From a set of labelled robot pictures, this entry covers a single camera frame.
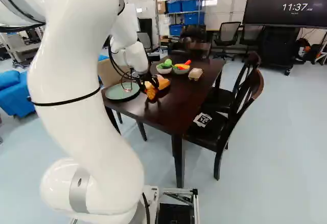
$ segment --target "white bowl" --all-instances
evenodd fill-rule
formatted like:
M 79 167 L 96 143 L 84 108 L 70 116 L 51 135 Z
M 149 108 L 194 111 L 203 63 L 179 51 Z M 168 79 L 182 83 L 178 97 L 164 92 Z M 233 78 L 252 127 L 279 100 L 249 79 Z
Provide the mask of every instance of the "white bowl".
M 157 71 L 158 71 L 160 74 L 169 74 L 170 72 L 172 72 L 172 69 L 173 69 L 173 68 L 169 68 L 169 69 L 159 69 L 158 66 L 157 66 Z
M 174 73 L 177 75 L 183 75 L 186 74 L 190 71 L 191 68 L 185 69 L 185 70 L 180 70 L 180 69 L 176 69 L 174 68 Z

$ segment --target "television screen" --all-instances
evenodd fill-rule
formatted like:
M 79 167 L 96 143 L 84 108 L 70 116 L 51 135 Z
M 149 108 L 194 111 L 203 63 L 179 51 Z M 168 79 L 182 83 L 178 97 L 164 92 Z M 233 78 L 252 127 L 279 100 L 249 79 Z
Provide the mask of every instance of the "television screen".
M 327 28 L 327 0 L 247 0 L 243 23 Z

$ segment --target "blue storage bin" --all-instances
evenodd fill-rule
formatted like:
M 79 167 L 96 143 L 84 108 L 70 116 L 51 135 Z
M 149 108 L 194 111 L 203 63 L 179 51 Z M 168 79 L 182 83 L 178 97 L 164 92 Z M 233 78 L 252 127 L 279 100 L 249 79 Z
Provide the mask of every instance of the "blue storage bin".
M 169 33 L 171 36 L 180 36 L 184 25 L 170 25 Z
M 182 11 L 182 1 L 170 1 L 168 2 L 168 12 L 178 13 Z
M 185 25 L 204 25 L 204 13 L 187 13 L 184 15 L 184 24 Z
M 202 9 L 202 1 L 203 0 L 184 0 L 184 1 L 182 1 L 183 12 L 198 11 L 199 4 L 200 4 L 200 10 L 201 10 Z

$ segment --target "blue sofa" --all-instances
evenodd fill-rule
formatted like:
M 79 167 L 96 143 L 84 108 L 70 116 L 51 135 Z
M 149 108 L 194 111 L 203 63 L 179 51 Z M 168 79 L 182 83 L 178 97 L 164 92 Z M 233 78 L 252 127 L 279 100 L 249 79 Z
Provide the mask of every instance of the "blue sofa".
M 0 107 L 10 116 L 20 118 L 35 111 L 27 100 L 27 72 L 7 71 L 0 74 Z

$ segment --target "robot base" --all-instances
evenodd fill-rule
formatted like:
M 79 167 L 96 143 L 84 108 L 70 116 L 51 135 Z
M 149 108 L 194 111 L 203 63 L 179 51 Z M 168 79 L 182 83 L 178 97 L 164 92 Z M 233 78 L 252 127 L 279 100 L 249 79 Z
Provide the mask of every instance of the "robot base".
M 148 201 L 149 212 L 150 212 L 150 224 L 155 224 L 158 199 L 159 199 L 159 189 L 157 187 L 144 186 L 144 195 Z M 73 219 L 69 224 L 91 224 L 92 222 L 84 222 L 77 219 Z M 143 198 L 140 199 L 136 213 L 129 224 L 147 224 L 146 209 Z
M 159 194 L 157 187 L 145 186 L 144 194 L 149 205 L 150 224 L 200 224 L 197 189 L 161 189 Z M 88 222 L 74 219 L 70 224 L 88 224 Z M 143 198 L 140 200 L 130 224 L 147 224 Z

